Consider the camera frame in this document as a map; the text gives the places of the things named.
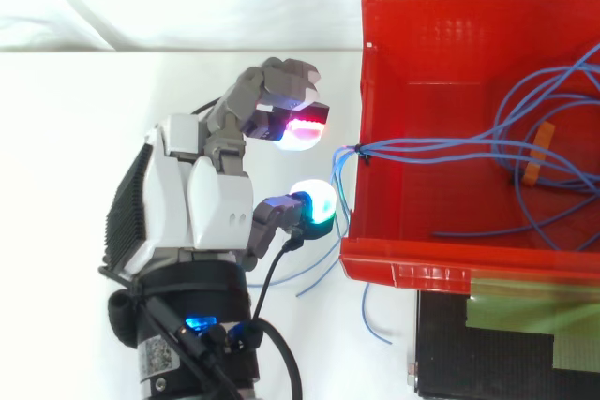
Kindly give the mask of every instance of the orange tape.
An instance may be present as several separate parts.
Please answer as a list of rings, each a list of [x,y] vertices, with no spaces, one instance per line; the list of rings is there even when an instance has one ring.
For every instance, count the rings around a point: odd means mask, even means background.
[[[552,142],[552,137],[554,136],[555,129],[555,125],[551,124],[550,122],[544,122],[537,129],[537,134],[535,135],[535,140],[533,141],[533,144],[537,145],[538,147],[549,149],[550,143]],[[532,150],[530,155],[532,156],[532,158],[539,159],[541,161],[546,161],[546,154],[538,150]],[[540,176],[540,169],[541,167],[537,163],[527,163],[527,167],[525,168],[525,174],[521,179],[521,183],[529,187],[534,186],[537,183],[537,179]]]

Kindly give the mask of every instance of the barcode sticker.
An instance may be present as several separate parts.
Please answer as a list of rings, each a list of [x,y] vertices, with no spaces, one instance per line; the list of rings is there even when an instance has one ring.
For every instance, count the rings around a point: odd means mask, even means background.
[[[160,336],[143,341],[138,346],[138,356],[142,380],[177,370],[181,365],[179,355]]]

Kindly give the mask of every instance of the black heat sink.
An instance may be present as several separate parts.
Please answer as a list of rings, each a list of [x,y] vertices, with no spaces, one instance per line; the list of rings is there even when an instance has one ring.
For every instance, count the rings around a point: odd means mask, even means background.
[[[143,177],[152,155],[145,144],[116,190],[106,217],[106,257],[110,271],[119,272],[146,239],[143,213]]]

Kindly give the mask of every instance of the bundle of blue wires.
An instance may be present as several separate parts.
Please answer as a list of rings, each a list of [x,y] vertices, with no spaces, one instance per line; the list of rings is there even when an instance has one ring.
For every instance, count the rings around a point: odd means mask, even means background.
[[[535,230],[549,245],[550,248],[559,250],[560,248],[550,239],[550,237],[542,230],[546,225],[552,224],[556,221],[564,219],[565,217],[572,215],[573,213],[581,210],[587,205],[593,203],[600,196],[600,188],[597,186],[600,182],[600,175],[584,172],[577,168],[572,162],[563,156],[560,156],[548,149],[533,145],[530,143],[532,137],[538,130],[539,126],[545,121],[550,119],[555,114],[569,110],[576,107],[582,106],[600,106],[600,98],[585,96],[577,93],[557,93],[564,82],[569,79],[576,72],[583,73],[598,91],[600,96],[600,82],[595,78],[595,75],[600,74],[600,66],[589,63],[589,59],[600,50],[600,44],[594,46],[590,51],[583,55],[577,62],[572,66],[560,66],[560,67],[549,67],[538,70],[523,80],[519,81],[502,100],[500,108],[496,112],[494,118],[493,127],[483,133],[480,133],[471,138],[424,138],[424,139],[412,139],[412,138],[401,138],[392,139],[388,141],[373,142],[370,144],[359,145],[359,146],[345,146],[337,149],[333,156],[332,162],[332,173],[331,173],[331,184],[337,189],[339,203],[341,210],[346,221],[346,226],[343,232],[339,229],[338,220],[336,219],[337,235],[338,239],[336,243],[323,255],[316,263],[307,267],[304,271],[298,274],[292,275],[288,278],[272,282],[272,285],[285,283],[292,280],[302,274],[306,274],[312,269],[316,268],[323,261],[325,261],[338,247],[341,239],[348,232],[351,220],[351,211],[346,200],[344,193],[343,184],[341,183],[341,173],[344,165],[348,159],[354,154],[358,153],[365,157],[377,157],[397,161],[405,164],[442,164],[446,162],[464,161],[468,159],[476,158],[491,158],[494,159],[502,168],[505,168],[511,172],[514,176],[515,193],[517,201],[523,214],[528,219],[530,225],[522,226],[506,230],[493,230],[493,231],[482,231],[482,232],[436,232],[435,236],[439,237],[488,237],[488,236],[500,236],[510,233],[518,233],[522,231]],[[535,81],[535,79],[550,76],[549,79],[543,80],[529,94],[523,97],[517,105],[506,114],[507,105],[514,103],[515,94],[523,88],[526,83]],[[532,113],[536,109],[539,109],[541,105],[549,100],[557,101],[560,105],[554,108],[552,111],[546,113],[541,117],[528,131],[523,141],[510,141],[507,139],[509,136],[511,127],[514,126],[518,121],[522,120],[528,114]],[[416,158],[407,157],[404,154],[416,154],[422,152],[430,152],[434,150],[443,149],[457,149],[465,145],[481,145],[482,151],[477,153],[468,153],[462,155],[452,156],[441,156],[431,158]],[[515,153],[508,153],[507,149],[516,149]],[[523,154],[524,151],[537,151],[547,156],[547,160],[535,159],[531,156]],[[555,215],[551,218],[537,222],[532,214],[530,213],[527,205],[522,196],[520,188],[520,176],[522,173],[521,163],[532,162],[540,166],[546,166],[554,170],[559,170],[563,173],[568,173],[574,178],[568,178],[564,180],[552,180],[547,177],[540,176],[536,183],[540,186],[552,187],[559,190],[577,192],[580,194],[588,195],[587,199],[583,200],[579,204],[572,208],[569,208],[562,213]],[[594,234],[586,242],[582,243],[576,250],[583,251],[592,245],[595,241],[600,239],[600,232]],[[296,294],[300,297],[316,287],[336,266],[338,260],[329,266],[329,268],[308,288]],[[367,329],[378,339],[382,340],[387,344],[391,344],[388,340],[378,336],[369,326],[366,312],[365,303],[367,298],[369,284],[366,285],[363,294],[363,321],[367,326]]]

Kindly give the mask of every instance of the red plastic box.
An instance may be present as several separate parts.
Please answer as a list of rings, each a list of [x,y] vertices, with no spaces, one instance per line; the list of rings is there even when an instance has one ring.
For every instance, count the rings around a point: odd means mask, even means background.
[[[363,26],[361,142],[466,138],[492,127],[503,97],[524,76],[571,65],[600,42],[600,0],[363,0]],[[584,78],[564,89],[597,95]],[[600,109],[572,109],[553,123],[551,150],[600,173]],[[523,189],[538,220],[583,200]],[[599,219],[600,201],[546,227],[561,252],[548,250],[535,231],[436,238],[435,231],[527,225],[511,176],[487,159],[417,166],[373,158],[359,163],[340,258],[351,278],[401,288],[470,293],[475,278],[600,286],[600,242],[570,251],[600,231]]]

